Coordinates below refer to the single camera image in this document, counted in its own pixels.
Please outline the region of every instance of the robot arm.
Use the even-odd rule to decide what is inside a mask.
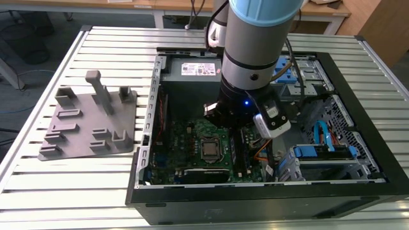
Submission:
[[[263,138],[290,128],[269,83],[301,4],[302,0],[229,0],[219,95],[203,113],[215,126],[239,128],[254,122]]]

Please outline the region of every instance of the aluminum slotted table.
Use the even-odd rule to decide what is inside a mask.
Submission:
[[[351,36],[291,34],[294,51],[327,52],[375,127],[409,173],[409,93],[366,42]],[[149,227],[125,207],[133,152],[60,161],[37,160],[58,86],[93,89],[84,76],[101,71],[108,90],[132,86],[138,95],[134,140],[141,140],[156,47],[203,47],[203,32],[93,27],[81,31],[0,165],[0,229]],[[341,219],[168,226],[170,229],[383,230],[407,229],[409,200],[377,205]]]

